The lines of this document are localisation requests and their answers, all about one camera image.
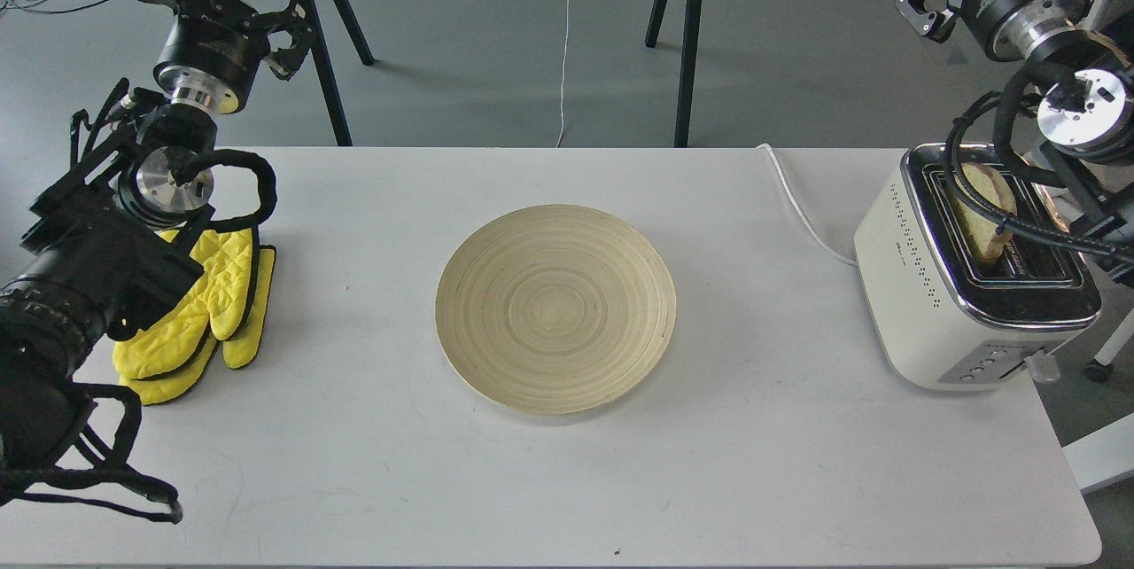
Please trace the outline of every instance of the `black cable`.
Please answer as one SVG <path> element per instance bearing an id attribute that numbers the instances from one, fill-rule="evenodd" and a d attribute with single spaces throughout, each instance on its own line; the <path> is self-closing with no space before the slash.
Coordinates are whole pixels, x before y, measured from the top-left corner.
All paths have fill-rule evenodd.
<path id="1" fill-rule="evenodd" d="M 1060 230 L 1032 224 L 1032 222 L 1017 218 L 1016 214 L 999 209 L 999 206 L 984 198 L 972 186 L 968 177 L 965 177 L 965 173 L 960 170 L 960 142 L 968 126 L 974 124 L 980 116 L 984 116 L 985 112 L 989 112 L 993 108 L 998 109 L 998 113 L 1002 112 L 1006 103 L 1005 96 L 1007 96 L 1007 93 L 1000 95 L 999 100 L 997 100 L 996 93 L 985 94 L 974 102 L 971 108 L 965 110 L 964 116 L 955 121 L 953 130 L 946 141 L 942 161 L 945 165 L 945 180 L 949 193 L 959 198 L 968 209 L 981 214 L 982 218 L 996 222 L 1000 230 L 1009 230 L 1012 233 L 1021 235 L 1022 238 L 1029 238 L 1044 246 L 1061 247 L 1061 249 L 1074 250 L 1075 253 L 1103 255 L 1103 257 L 1114 258 L 1114 261 L 1127 263 L 1127 265 L 1134 265 L 1134 249 L 1131 249 L 1131 247 L 1101 241 L 1101 239 L 1076 237 L 1076 235 L 1060 232 Z"/>
<path id="2" fill-rule="evenodd" d="M 107 99 L 102 101 L 102 108 L 99 109 L 99 114 L 94 118 L 93 124 L 91 124 L 88 128 L 90 134 L 86 136 L 86 144 L 83 145 L 83 153 L 76 156 L 76 164 L 78 161 L 85 160 L 87 154 L 94 150 L 94 142 L 98 141 L 99 133 L 101 133 L 103 126 L 107 125 L 107 116 L 109 116 L 111 108 L 113 108 L 115 103 L 121 100 L 122 96 L 126 96 L 126 93 L 129 92 L 129 90 L 130 80 L 126 79 L 126 77 L 118 79 L 118 84 L 115 84 L 115 87 L 110 90 L 110 94 L 108 94 Z"/>
<path id="3" fill-rule="evenodd" d="M 256 194 L 260 197 L 260 209 L 255 213 L 244 214 L 242 218 L 211 221 L 208 226 L 209 229 L 217 232 L 235 232 L 235 230 L 260 226 L 262 222 L 268 221 L 272 211 L 276 210 L 277 201 L 276 172 L 272 170 L 271 164 L 268 164 L 268 160 L 252 152 L 242 152 L 242 150 L 214 150 L 214 152 L 191 156 L 181 167 L 171 169 L 171 172 L 174 180 L 178 185 L 186 185 L 186 182 L 193 181 L 193 178 L 197 177 L 198 172 L 202 172 L 204 169 L 211 169 L 213 165 L 232 165 L 238 169 L 252 170 L 256 175 Z"/>
<path id="4" fill-rule="evenodd" d="M 68 15 L 68 12 L 77 12 L 77 11 L 81 11 L 81 10 L 86 10 L 88 8 L 98 7 L 99 5 L 107 3 L 108 1 L 110 1 L 110 0 L 99 0 L 99 1 L 95 1 L 95 2 L 91 2 L 91 3 L 85 3 L 83 6 L 77 6 L 75 8 L 68 8 L 66 10 L 40 10 L 40 9 L 36 9 L 36 8 L 23 7 L 23 6 L 19 6 L 18 3 L 12 3 L 11 6 L 15 7 L 15 8 L 18 8 L 20 10 L 23 10 L 24 12 L 35 12 L 36 15 Z"/>
<path id="5" fill-rule="evenodd" d="M 1005 169 L 1008 169 L 1008 172 L 1021 180 L 1049 185 L 1053 188 L 1065 188 L 1059 175 L 1051 170 L 1036 169 L 1035 165 L 1025 162 L 1012 147 L 1012 128 L 1016 124 L 1016 113 L 1021 101 L 1024 100 L 1024 88 L 1027 87 L 1027 84 L 1032 84 L 1032 76 L 1025 66 L 1016 71 L 1005 85 L 1000 108 L 997 109 L 996 121 L 992 124 L 992 150 Z"/>

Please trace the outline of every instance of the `bread slice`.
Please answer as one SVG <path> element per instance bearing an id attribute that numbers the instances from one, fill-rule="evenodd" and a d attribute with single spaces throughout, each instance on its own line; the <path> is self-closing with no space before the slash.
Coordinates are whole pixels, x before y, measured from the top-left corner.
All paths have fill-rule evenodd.
<path id="1" fill-rule="evenodd" d="M 973 188 L 976 188 L 982 197 L 988 198 L 998 209 L 1008 211 L 1008 213 L 1016 214 L 1018 212 L 1012 186 L 998 170 L 987 164 L 975 164 L 972 161 L 964 162 L 960 167 L 962 172 L 968 178 L 968 182 L 973 185 Z M 951 197 L 950 201 L 970 254 L 981 270 L 990 269 L 1004 254 L 1004 246 L 1008 245 L 1012 233 L 1008 230 L 1005 230 L 1004 233 L 997 233 L 995 221 L 982 218 L 975 210 L 964 205 L 956 197 Z"/>

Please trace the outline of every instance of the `white tabletop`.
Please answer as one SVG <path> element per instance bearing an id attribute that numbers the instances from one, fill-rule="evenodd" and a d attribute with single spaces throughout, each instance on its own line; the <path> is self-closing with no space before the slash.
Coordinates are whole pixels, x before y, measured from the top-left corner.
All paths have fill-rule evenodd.
<path id="1" fill-rule="evenodd" d="M 279 176 L 266 336 L 146 408 L 132 459 L 183 493 L 152 525 L 0 509 L 0 563 L 1055 566 L 1099 536 L 1027 376 L 976 396 L 891 372 L 858 275 L 818 249 L 760 150 L 259 148 Z M 848 253 L 899 150 L 784 150 Z M 222 214 L 246 186 L 218 173 Z M 538 418 L 454 373 L 438 278 L 536 203 L 636 226 L 677 286 L 657 370 Z M 115 380 L 100 346 L 83 380 Z"/>

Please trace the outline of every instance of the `toaster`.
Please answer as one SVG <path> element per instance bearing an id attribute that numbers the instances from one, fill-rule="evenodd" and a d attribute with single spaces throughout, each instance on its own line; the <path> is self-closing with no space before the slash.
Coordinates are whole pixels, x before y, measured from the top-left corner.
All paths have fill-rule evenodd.
<path id="1" fill-rule="evenodd" d="M 943 152 L 923 144 L 904 154 L 854 235 L 858 274 L 898 374 L 930 390 L 992 390 L 1090 326 L 1102 303 L 1080 255 L 1019 235 L 995 265 L 978 265 L 948 198 Z M 1018 216 L 1056 226 L 1046 190 L 1006 172 L 991 145 L 962 144 L 960 158 L 1004 175 Z"/>

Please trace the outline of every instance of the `wheel caster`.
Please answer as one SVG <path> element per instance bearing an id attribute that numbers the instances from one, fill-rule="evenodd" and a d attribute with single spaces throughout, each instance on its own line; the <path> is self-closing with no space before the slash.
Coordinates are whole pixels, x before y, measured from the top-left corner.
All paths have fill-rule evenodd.
<path id="1" fill-rule="evenodd" d="M 1110 379 L 1110 372 L 1115 371 L 1115 364 L 1101 364 L 1097 359 L 1083 366 L 1083 374 L 1095 383 L 1106 383 Z"/>

